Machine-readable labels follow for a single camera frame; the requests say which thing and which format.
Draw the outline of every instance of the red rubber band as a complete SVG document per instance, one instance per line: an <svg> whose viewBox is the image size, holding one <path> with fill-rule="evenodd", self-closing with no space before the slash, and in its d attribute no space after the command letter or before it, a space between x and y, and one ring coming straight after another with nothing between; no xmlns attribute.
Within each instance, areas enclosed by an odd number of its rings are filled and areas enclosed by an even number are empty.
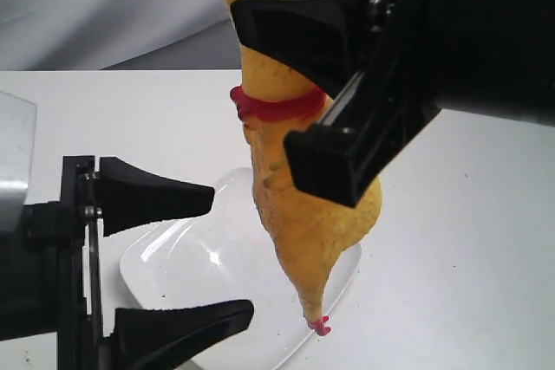
<svg viewBox="0 0 555 370"><path fill-rule="evenodd" d="M318 113L326 102L326 93L321 88L314 88L308 94L296 99L275 103L249 97L242 86L232 88L230 96L237 105L238 117L241 120L249 116L255 116L261 121L307 119Z"/></svg>

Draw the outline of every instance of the transparent tray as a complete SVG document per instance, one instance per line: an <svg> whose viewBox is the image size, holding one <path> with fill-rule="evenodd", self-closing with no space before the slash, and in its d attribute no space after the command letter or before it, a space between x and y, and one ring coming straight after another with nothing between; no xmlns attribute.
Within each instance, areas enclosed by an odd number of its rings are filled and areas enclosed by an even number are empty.
<svg viewBox="0 0 555 370"><path fill-rule="evenodd" d="M121 275L143 308L187 308L232 299L254 303L247 331L194 358L204 370L273 370L313 334L260 223L251 184L251 169L231 171L215 185L209 214L151 224L121 257ZM326 315L356 273L361 254L359 244L351 247L332 270L324 294Z"/></svg>

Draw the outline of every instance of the robot end effector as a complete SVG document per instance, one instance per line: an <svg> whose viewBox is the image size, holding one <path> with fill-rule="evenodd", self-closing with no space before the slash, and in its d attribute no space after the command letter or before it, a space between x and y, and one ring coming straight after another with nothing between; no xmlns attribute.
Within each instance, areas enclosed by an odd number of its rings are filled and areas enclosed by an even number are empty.
<svg viewBox="0 0 555 370"><path fill-rule="evenodd" d="M297 189L338 204L442 109L555 126L555 0L238 0L232 16L335 99L284 147Z"/></svg>

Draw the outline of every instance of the rubber chicken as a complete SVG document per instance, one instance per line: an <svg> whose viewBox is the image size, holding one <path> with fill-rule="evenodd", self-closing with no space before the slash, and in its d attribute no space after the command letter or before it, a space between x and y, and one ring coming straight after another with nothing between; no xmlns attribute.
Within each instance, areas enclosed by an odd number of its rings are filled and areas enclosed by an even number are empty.
<svg viewBox="0 0 555 370"><path fill-rule="evenodd" d="M229 5L234 0L225 0ZM379 179L355 209L298 191L285 157L284 137L317 121L332 100L284 64L241 46L242 86L232 90L251 147L252 194L277 258L295 286L304 319L318 335L331 328L322 299L341 253L366 236L382 208Z"/></svg>

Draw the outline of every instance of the white tabletop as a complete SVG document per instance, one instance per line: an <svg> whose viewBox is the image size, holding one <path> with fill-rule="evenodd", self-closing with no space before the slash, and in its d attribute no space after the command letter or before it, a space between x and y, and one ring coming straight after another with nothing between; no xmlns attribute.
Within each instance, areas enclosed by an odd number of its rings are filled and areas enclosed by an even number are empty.
<svg viewBox="0 0 555 370"><path fill-rule="evenodd" d="M249 166L228 93L239 81L236 71L0 73L0 90L38 104L28 202L57 199L63 155L117 156L201 184ZM333 332L283 369L555 368L555 129L444 112L382 182L382 215ZM101 241L106 334L115 307L137 306L118 262L138 237ZM54 369L55 339L0 343L0 359Z"/></svg>

